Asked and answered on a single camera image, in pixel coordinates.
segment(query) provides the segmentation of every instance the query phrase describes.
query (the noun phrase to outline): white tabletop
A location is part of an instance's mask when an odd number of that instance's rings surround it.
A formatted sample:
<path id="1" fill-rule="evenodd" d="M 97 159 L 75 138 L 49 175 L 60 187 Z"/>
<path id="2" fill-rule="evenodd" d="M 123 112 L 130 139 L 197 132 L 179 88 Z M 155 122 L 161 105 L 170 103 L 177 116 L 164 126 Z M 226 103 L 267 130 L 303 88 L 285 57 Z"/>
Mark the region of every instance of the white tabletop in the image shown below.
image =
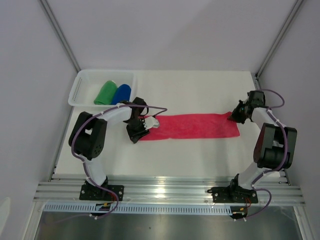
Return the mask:
<path id="1" fill-rule="evenodd" d="M 166 115 L 232 112 L 239 99 L 254 90 L 248 71 L 135 71 L 137 96 L 150 106 L 166 107 Z M 55 170 L 56 174 L 83 174 L 68 139 L 79 113 L 101 108 L 75 107 Z M 234 177 L 253 161 L 260 130 L 249 120 L 238 124 L 239 137 L 138 141 L 128 137 L 126 124 L 107 129 L 102 164 L 107 175 L 169 177 Z"/>

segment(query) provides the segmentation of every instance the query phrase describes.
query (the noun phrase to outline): green object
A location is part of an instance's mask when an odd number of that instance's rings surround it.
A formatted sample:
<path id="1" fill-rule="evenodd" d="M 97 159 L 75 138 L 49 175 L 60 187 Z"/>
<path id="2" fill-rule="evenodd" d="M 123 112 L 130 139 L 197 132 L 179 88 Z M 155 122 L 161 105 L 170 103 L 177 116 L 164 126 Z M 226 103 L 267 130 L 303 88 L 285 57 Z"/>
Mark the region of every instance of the green object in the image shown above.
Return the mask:
<path id="1" fill-rule="evenodd" d="M 93 101 L 95 105 L 110 105 L 118 87 L 114 81 L 107 81 Z"/>

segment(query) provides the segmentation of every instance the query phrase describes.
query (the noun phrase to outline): plastic basket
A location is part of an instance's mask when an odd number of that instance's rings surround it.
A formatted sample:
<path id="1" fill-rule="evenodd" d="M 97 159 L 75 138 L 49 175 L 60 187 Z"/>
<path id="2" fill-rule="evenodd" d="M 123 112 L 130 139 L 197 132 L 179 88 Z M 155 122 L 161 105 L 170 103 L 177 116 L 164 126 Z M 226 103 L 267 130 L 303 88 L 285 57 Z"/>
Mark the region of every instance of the plastic basket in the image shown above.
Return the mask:
<path id="1" fill-rule="evenodd" d="M 133 101 L 137 96 L 137 79 L 133 72 L 85 69 L 77 74 L 69 94 L 68 103 L 76 107 L 114 107 L 114 105 L 94 104 L 101 87 L 109 80 L 114 81 L 118 87 L 122 84 L 129 85 L 131 87 L 130 101 Z"/>

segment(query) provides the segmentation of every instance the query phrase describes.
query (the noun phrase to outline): white arm segment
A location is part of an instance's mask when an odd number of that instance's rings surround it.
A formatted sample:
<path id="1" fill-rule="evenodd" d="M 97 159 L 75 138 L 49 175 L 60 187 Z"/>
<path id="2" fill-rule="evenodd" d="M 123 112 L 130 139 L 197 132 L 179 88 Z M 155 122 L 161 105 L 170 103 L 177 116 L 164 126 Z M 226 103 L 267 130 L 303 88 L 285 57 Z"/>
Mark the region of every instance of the white arm segment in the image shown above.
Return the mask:
<path id="1" fill-rule="evenodd" d="M 99 116 L 98 119 L 104 119 L 107 121 L 107 126 L 110 127 L 128 120 L 131 117 L 131 111 L 132 109 L 130 107 L 121 107 Z M 96 184 L 101 186 L 107 178 L 102 166 L 102 155 L 100 154 L 98 157 L 91 160 L 85 159 L 85 163 L 89 176 Z"/>
<path id="2" fill-rule="evenodd" d="M 251 119 L 255 124 L 258 125 L 258 127 L 260 129 L 262 128 L 264 123 L 277 125 L 275 123 L 275 121 L 273 121 L 271 119 L 271 117 L 267 114 L 267 109 L 262 108 L 262 107 L 257 107 L 253 110 Z M 252 181 L 267 169 L 268 168 L 258 168 L 257 164 L 255 162 L 251 163 L 250 166 L 244 172 L 239 174 L 239 177 L 238 177 L 239 186 L 242 188 L 245 188 L 245 189 L 251 189 L 252 188 L 252 186 L 251 186 Z"/>

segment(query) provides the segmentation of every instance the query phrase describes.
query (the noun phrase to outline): pink cloth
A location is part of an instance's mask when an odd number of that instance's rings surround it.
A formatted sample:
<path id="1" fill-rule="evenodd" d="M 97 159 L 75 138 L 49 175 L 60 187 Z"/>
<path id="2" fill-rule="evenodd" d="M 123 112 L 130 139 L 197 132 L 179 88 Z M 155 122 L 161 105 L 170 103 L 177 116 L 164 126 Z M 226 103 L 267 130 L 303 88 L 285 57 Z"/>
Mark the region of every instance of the pink cloth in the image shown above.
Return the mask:
<path id="1" fill-rule="evenodd" d="M 183 114 L 159 115 L 160 126 L 151 128 L 141 141 L 164 139 L 220 139 L 239 137 L 237 123 L 227 120 L 231 112 L 225 114 Z"/>

